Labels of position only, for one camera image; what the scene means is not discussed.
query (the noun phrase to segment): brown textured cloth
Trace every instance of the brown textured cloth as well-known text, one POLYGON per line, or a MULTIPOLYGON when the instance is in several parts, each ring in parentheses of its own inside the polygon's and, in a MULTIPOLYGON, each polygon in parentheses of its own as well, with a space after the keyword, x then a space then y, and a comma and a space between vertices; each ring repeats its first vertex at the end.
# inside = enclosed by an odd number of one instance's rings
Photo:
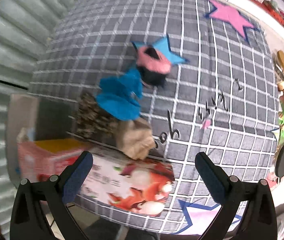
POLYGON ((79 101, 77 112, 76 133, 84 138, 90 138, 96 132, 112 135, 118 126, 119 120, 98 106, 90 93, 83 93, 79 101))
POLYGON ((133 160, 143 160, 155 147, 150 124, 142 118, 119 122, 114 134, 117 148, 133 160))

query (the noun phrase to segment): black disc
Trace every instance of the black disc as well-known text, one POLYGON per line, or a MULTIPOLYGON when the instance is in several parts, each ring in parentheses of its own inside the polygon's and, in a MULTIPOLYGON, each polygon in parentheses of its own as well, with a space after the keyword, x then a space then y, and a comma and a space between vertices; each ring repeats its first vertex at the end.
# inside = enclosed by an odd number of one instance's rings
POLYGON ((282 178, 284 176, 284 145, 279 151, 274 172, 279 178, 282 178))

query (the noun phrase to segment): table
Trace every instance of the table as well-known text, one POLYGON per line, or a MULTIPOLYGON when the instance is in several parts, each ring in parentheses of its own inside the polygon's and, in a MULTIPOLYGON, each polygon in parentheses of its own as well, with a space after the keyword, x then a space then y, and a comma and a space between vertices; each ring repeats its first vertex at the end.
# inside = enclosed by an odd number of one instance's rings
MULTIPOLYGON (((271 130, 278 127, 279 106, 271 54, 263 31, 248 29, 246 42, 231 25, 207 19, 211 10, 208 0, 83 0, 58 25, 30 93, 74 109, 83 91, 96 95, 101 78, 130 68, 136 58, 130 41, 152 43, 168 33, 172 51, 189 60, 172 68, 165 88, 144 87, 140 101, 155 138, 169 131, 167 110, 181 133, 180 139, 169 136, 164 145, 158 143, 162 157, 154 157, 174 169, 165 210, 147 217, 79 195, 78 205, 122 225, 168 234, 187 225, 178 200, 214 205, 194 167, 199 151, 243 181, 266 176, 276 151, 271 130), (218 102, 221 91, 224 106, 215 110, 211 98, 218 102), (200 107, 205 115, 206 102, 212 123, 203 130, 197 113, 200 107)), ((239 215, 244 208, 242 203, 239 215)))

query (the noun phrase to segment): corrugated wall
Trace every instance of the corrugated wall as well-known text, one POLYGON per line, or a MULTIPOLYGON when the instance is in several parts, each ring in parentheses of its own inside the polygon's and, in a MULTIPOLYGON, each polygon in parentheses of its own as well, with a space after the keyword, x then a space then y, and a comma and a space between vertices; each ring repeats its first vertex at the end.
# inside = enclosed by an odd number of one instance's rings
POLYGON ((7 174, 5 122, 11 93, 26 90, 48 37, 78 0, 0 0, 0 225, 9 239, 16 189, 7 174))

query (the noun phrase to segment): blue gripper pad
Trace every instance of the blue gripper pad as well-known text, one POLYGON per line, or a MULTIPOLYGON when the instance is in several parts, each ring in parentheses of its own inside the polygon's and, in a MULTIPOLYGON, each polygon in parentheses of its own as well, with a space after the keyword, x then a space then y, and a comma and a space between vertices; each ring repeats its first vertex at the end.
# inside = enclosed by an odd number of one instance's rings
POLYGON ((75 168, 74 172, 70 175, 70 177, 66 180, 63 186, 62 201, 64 204, 74 201, 76 194, 79 192, 84 180, 86 179, 87 175, 89 174, 93 166, 92 154, 86 151, 83 152, 73 165, 77 165, 77 167, 75 168))
POLYGON ((214 165, 204 152, 195 156, 194 164, 213 200, 223 205, 230 186, 227 174, 221 167, 214 165))

